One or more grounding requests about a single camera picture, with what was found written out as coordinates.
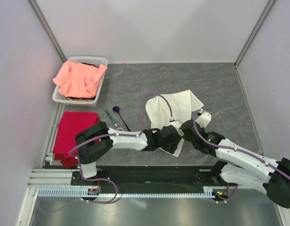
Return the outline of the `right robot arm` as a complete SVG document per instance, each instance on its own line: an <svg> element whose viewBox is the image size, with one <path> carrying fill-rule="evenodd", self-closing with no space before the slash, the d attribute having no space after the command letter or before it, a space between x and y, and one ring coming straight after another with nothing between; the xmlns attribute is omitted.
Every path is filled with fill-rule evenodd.
<svg viewBox="0 0 290 226"><path fill-rule="evenodd" d="M182 124L183 138L196 150L225 161L210 173L215 185L243 185L265 194L275 204L290 208L290 160L280 161L256 154L216 132L205 132L193 120Z"/></svg>

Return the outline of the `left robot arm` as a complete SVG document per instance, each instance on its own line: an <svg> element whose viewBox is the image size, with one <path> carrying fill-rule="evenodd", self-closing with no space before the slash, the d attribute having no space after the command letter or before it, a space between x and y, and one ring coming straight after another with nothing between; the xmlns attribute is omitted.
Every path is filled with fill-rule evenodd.
<svg viewBox="0 0 290 226"><path fill-rule="evenodd" d="M97 161L110 150L153 152L162 149L174 154L182 138L181 125L180 121L173 120L162 129L131 132L115 130L107 127L105 122L99 122L75 136L76 147L69 154L74 155L73 152L78 151L76 158L80 164L81 179L87 185L93 185L98 178Z"/></svg>

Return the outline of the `white cloth napkin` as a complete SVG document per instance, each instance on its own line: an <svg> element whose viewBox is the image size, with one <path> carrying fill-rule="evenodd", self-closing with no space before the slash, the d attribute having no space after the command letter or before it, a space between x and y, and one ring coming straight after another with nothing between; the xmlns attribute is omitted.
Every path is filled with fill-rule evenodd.
<svg viewBox="0 0 290 226"><path fill-rule="evenodd" d="M185 90L174 94L148 94L145 110L151 122L152 129L162 129L169 125L170 117L185 122L191 119L193 111L204 104L190 91Z"/></svg>

